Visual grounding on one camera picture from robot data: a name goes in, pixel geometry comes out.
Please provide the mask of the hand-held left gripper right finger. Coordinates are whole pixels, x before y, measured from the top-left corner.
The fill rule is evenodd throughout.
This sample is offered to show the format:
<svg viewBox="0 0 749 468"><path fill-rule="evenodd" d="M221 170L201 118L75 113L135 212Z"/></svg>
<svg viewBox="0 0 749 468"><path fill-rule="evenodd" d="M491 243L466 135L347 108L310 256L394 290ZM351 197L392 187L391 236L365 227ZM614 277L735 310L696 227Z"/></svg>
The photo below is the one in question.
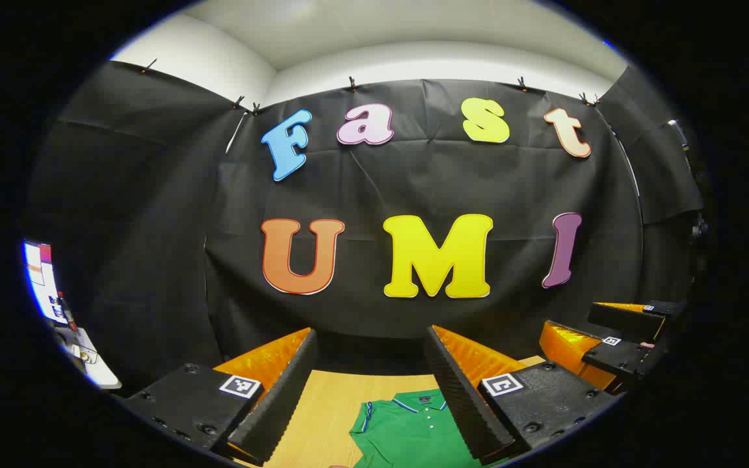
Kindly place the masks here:
<svg viewBox="0 0 749 468"><path fill-rule="evenodd" d="M520 460L579 432L619 399L554 361L532 365L439 326L426 361L471 456Z"/></svg>

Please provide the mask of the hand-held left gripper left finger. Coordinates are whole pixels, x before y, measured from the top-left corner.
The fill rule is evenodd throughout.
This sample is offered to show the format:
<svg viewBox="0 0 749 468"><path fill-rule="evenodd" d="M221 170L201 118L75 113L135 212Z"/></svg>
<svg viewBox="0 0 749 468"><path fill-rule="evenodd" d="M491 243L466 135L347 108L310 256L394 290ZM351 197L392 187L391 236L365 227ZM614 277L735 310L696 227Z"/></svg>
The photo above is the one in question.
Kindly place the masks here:
<svg viewBox="0 0 749 468"><path fill-rule="evenodd" d="M183 364L124 404L197 449L263 465L289 426L317 349L316 331L306 327L216 367Z"/></svg>

